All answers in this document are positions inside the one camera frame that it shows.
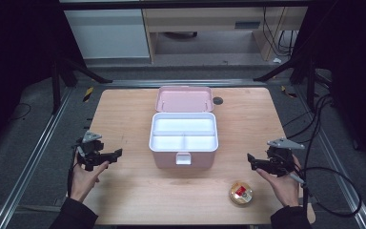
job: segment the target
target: open box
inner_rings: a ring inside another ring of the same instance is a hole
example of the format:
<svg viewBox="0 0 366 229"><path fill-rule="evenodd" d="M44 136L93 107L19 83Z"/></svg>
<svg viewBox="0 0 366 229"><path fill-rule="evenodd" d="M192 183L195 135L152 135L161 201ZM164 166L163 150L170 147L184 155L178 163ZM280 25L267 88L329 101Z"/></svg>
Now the open box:
<svg viewBox="0 0 366 229"><path fill-rule="evenodd" d="M210 168L218 148L211 89L161 87L150 148L158 168Z"/></svg>

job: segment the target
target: tabletop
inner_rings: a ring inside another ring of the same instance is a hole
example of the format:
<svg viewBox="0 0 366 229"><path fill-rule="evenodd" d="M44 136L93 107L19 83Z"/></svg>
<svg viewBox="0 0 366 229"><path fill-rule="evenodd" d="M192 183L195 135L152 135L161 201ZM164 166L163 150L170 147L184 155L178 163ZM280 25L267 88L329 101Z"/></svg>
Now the tabletop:
<svg viewBox="0 0 366 229"><path fill-rule="evenodd" d="M219 146L210 169L156 167L149 139L157 93L157 89L116 89L101 96L91 131L103 136L102 154L122 148L123 156L101 174L84 201L99 216L96 223L270 224L270 216L282 205L247 160L247 153L267 159L267 141L285 136L269 91L212 89L223 103L213 109ZM253 190L244 207L229 197L238 181ZM311 207L308 219L315 221Z"/></svg>

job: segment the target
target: box lid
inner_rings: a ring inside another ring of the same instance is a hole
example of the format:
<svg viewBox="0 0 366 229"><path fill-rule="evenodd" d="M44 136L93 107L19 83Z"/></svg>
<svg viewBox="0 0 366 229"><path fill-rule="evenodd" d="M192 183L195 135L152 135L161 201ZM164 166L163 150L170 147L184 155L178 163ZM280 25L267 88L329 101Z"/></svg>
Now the box lid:
<svg viewBox="0 0 366 229"><path fill-rule="evenodd" d="M156 110L165 113L201 113L214 109L209 87L164 86L159 88Z"/></svg>

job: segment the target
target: black sleeve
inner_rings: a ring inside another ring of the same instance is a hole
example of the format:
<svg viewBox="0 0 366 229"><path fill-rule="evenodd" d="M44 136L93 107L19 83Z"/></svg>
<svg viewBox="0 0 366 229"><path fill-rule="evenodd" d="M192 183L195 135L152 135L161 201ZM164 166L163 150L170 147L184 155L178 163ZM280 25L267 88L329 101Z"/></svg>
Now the black sleeve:
<svg viewBox="0 0 366 229"><path fill-rule="evenodd" d="M61 207L61 212L50 226L50 229L92 229L97 215L72 198L67 198Z"/></svg>
<svg viewBox="0 0 366 229"><path fill-rule="evenodd" d="M284 207L270 217L273 229L311 229L302 207Z"/></svg>

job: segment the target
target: small round container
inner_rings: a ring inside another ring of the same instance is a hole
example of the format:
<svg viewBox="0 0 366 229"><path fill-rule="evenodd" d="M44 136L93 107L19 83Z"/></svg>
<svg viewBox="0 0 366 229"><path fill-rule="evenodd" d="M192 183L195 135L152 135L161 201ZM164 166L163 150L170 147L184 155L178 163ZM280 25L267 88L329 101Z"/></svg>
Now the small round container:
<svg viewBox="0 0 366 229"><path fill-rule="evenodd" d="M238 205L245 205L252 200L253 191L251 187L244 182L233 184L230 190L231 200Z"/></svg>

